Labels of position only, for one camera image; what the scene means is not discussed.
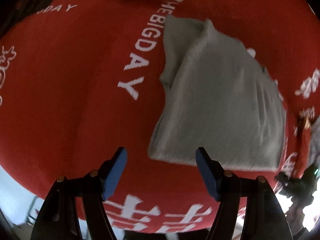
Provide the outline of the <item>grey knit sweater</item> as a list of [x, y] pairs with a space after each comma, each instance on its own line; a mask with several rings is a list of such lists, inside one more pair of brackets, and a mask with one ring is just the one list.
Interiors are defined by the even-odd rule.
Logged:
[[277, 170], [286, 112], [266, 68], [210, 20], [167, 17], [163, 46], [165, 106], [149, 158], [195, 165], [204, 147], [226, 169]]

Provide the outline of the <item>red patterned pillow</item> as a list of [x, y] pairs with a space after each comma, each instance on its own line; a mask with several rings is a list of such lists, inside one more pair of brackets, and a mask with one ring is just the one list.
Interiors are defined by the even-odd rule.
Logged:
[[296, 159], [296, 175], [298, 178], [302, 178], [305, 169], [308, 166], [309, 149], [311, 140], [311, 124], [309, 118], [305, 117], [298, 130], [298, 146], [299, 154]]

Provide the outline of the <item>red blanket with white lettering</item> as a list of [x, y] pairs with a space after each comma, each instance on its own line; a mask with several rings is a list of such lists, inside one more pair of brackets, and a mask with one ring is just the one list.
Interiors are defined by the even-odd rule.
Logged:
[[286, 112], [275, 171], [232, 170], [271, 186], [296, 175], [298, 117], [319, 115], [319, 0], [1, 0], [1, 167], [44, 198], [123, 146], [128, 161], [104, 203], [111, 224], [143, 233], [211, 226], [218, 204], [195, 165], [153, 160], [165, 106], [167, 17], [210, 20], [276, 83]]

